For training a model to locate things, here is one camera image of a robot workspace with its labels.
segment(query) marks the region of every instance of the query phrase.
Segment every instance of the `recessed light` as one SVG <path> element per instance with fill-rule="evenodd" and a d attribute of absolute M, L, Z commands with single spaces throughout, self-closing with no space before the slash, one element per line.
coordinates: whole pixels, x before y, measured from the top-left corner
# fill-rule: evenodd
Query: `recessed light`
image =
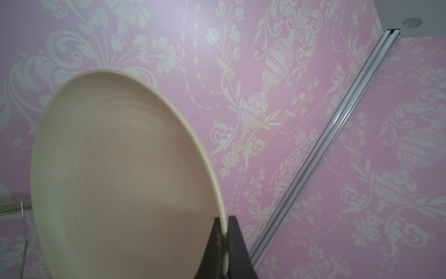
<path fill-rule="evenodd" d="M 423 24 L 423 20 L 418 17 L 410 17 L 403 22 L 403 25 L 408 28 L 415 28 L 421 26 Z"/>

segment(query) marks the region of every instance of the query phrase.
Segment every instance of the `ceiling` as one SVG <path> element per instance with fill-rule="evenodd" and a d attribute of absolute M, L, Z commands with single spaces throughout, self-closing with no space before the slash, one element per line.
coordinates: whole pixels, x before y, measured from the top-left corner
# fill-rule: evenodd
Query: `ceiling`
<path fill-rule="evenodd" d="M 402 37 L 446 36 L 446 0 L 374 0 L 383 30 L 400 29 Z M 408 28 L 404 20 L 417 17 L 422 25 Z"/>

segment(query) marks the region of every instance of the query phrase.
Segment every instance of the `plate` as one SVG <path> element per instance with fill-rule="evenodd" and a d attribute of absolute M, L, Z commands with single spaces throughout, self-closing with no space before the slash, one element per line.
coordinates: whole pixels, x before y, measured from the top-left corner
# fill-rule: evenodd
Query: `plate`
<path fill-rule="evenodd" d="M 215 217 L 227 231 L 192 127 L 162 94 L 117 71 L 80 74 L 50 100 L 31 197 L 54 278 L 193 278 Z"/>

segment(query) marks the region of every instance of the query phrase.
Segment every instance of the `wall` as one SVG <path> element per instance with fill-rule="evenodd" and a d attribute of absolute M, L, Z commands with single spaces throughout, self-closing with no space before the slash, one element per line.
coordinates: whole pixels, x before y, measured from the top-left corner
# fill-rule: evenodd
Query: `wall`
<path fill-rule="evenodd" d="M 404 38 L 304 188 L 260 278 L 444 278 L 446 38 Z"/>
<path fill-rule="evenodd" d="M 382 33 L 371 0 L 0 5 L 1 202 L 30 198 L 33 136 L 57 88 L 82 71 L 119 69 L 156 87 L 195 128 L 248 247 Z M 16 217 L 1 219 L 5 278 L 20 263 Z M 29 262 L 40 266 L 36 245 Z M 28 277 L 45 278 L 43 267 Z"/>

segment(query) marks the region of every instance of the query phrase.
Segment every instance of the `silver metal bar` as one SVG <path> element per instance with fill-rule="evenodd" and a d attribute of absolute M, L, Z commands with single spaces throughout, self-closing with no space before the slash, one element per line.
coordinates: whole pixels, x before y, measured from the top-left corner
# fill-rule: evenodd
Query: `silver metal bar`
<path fill-rule="evenodd" d="M 7 204 L 0 204 L 0 216 L 20 212 L 21 210 L 33 209 L 31 200 L 13 201 Z"/>
<path fill-rule="evenodd" d="M 26 260 L 26 252 L 28 250 L 28 229 L 26 228 L 26 219 L 25 219 L 25 210 L 23 209 L 23 201 L 20 202 L 21 212 L 22 212 L 22 221 L 23 221 L 23 230 L 25 231 L 25 246 L 23 247 L 23 256 L 22 256 L 22 265 L 20 269 L 20 279 L 23 279 L 23 273 L 25 271 L 25 260 Z"/>
<path fill-rule="evenodd" d="M 249 257 L 251 258 L 254 267 L 257 267 L 262 260 L 264 253 L 277 234 L 286 215 L 296 203 L 299 194 L 309 181 L 311 174 L 324 158 L 333 141 L 337 138 L 347 119 L 372 82 L 380 66 L 384 63 L 386 56 L 395 44 L 399 34 L 399 29 L 387 30 L 375 46 L 372 54 L 361 69 L 361 72 L 356 77 L 340 106 L 325 127 L 322 135 L 316 142 L 305 163 L 302 165 L 302 168 L 297 173 L 291 186 L 277 205 L 276 210 L 249 252 Z"/>

